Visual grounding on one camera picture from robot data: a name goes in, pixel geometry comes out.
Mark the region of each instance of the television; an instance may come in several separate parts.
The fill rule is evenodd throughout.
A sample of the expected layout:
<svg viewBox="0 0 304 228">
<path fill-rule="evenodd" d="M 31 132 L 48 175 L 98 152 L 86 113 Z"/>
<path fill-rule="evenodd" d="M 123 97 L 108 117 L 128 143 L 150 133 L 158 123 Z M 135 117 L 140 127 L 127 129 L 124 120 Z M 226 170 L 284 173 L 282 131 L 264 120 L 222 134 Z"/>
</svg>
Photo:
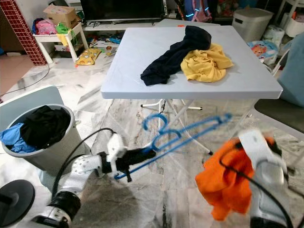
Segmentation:
<svg viewBox="0 0 304 228">
<path fill-rule="evenodd" d="M 87 21 L 159 19 L 163 0 L 81 0 Z"/>
</svg>

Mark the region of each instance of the white plastic container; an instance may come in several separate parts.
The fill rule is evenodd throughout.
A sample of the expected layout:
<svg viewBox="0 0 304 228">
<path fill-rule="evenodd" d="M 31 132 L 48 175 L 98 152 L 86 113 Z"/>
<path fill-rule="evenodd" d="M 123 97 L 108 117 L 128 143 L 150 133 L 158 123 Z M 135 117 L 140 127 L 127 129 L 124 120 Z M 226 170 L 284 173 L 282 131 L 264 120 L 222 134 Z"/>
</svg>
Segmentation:
<svg viewBox="0 0 304 228">
<path fill-rule="evenodd" d="M 10 151 L 3 143 L 2 147 L 9 155 L 17 158 L 24 158 L 39 169 L 46 171 L 50 176 L 56 176 L 68 155 L 81 142 L 81 137 L 77 131 L 75 125 L 75 117 L 71 109 L 60 104 L 49 104 L 48 106 L 53 110 L 63 108 L 71 117 L 70 124 L 66 130 L 66 134 L 59 142 L 51 145 L 46 149 L 41 149 L 31 153 L 16 153 Z M 38 108 L 39 107 L 30 109 L 27 112 L 21 114 L 12 123 L 10 123 L 8 128 L 17 123 L 23 122 L 29 114 L 33 113 Z M 72 157 L 78 154 L 89 154 L 89 150 L 90 148 L 85 143 L 82 143 L 81 146 L 72 155 Z"/>
<path fill-rule="evenodd" d="M 285 13 L 283 15 L 280 27 L 283 28 L 283 29 L 285 27 L 286 28 L 285 32 L 290 37 L 295 37 L 296 35 L 304 32 L 304 23 L 297 22 L 297 21 L 295 21 L 292 18 L 288 18 L 288 14 L 287 13 Z"/>
<path fill-rule="evenodd" d="M 257 8 L 239 9 L 233 13 L 232 26 L 246 41 L 260 40 L 273 13 Z"/>
</svg>

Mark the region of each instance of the yellow shirt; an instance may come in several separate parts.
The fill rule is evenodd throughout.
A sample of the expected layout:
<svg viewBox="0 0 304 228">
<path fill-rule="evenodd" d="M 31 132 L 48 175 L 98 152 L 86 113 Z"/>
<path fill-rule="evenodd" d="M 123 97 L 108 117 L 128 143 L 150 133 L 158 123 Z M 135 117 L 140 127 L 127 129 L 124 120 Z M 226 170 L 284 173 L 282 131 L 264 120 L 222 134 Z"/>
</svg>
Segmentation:
<svg viewBox="0 0 304 228">
<path fill-rule="evenodd" d="M 211 44 L 209 50 L 190 51 L 180 64 L 188 80 L 200 82 L 221 80 L 226 74 L 225 69 L 231 66 L 233 63 L 218 44 Z"/>
</svg>

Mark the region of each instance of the pink bag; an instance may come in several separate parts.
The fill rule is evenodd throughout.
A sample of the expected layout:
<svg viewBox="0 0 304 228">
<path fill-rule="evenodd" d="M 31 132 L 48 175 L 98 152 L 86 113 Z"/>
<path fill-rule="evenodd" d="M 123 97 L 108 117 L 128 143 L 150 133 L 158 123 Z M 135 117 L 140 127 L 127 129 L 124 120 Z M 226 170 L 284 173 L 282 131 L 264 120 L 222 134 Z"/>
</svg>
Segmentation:
<svg viewBox="0 0 304 228">
<path fill-rule="evenodd" d="M 37 23 L 38 35 L 56 34 L 55 25 L 49 19 L 41 20 Z"/>
</svg>

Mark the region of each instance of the blue clothing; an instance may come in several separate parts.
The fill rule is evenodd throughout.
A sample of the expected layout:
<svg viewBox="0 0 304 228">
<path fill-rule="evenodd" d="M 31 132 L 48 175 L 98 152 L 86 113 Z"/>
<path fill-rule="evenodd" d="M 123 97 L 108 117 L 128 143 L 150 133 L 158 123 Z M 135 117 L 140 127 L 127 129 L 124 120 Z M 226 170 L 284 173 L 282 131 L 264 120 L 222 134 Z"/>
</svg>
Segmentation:
<svg viewBox="0 0 304 228">
<path fill-rule="evenodd" d="M 304 107 L 304 33 L 297 35 L 288 52 L 287 63 L 278 82 L 283 87 L 281 99 Z"/>
<path fill-rule="evenodd" d="M 9 129 L 0 132 L 0 141 L 5 145 L 13 146 L 11 151 L 16 153 L 30 153 L 36 151 L 35 147 L 27 145 L 21 137 L 20 128 L 22 126 L 23 123 L 18 123 L 11 126 Z"/>
</svg>

